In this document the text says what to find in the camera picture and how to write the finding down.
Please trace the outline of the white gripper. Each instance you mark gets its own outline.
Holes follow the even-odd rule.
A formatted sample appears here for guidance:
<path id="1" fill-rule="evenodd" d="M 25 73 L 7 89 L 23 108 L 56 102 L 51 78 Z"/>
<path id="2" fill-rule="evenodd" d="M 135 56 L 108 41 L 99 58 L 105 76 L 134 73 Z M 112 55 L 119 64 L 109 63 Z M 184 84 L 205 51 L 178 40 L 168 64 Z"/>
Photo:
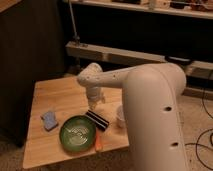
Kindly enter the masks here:
<path id="1" fill-rule="evenodd" d="M 86 89 L 86 96 L 89 101 L 89 110 L 95 110 L 98 101 L 105 102 L 104 93 L 100 87 L 89 87 Z"/>

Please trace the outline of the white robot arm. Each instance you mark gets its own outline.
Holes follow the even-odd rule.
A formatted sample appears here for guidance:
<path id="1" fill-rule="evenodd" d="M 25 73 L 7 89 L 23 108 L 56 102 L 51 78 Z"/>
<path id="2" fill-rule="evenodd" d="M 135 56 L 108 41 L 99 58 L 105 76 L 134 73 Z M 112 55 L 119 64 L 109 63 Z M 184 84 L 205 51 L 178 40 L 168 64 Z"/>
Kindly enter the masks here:
<path id="1" fill-rule="evenodd" d="M 189 171 L 177 106 L 186 87 L 182 68 L 157 63 L 104 72 L 92 63 L 77 81 L 86 88 L 90 107 L 100 99 L 99 87 L 122 90 L 135 171 Z"/>

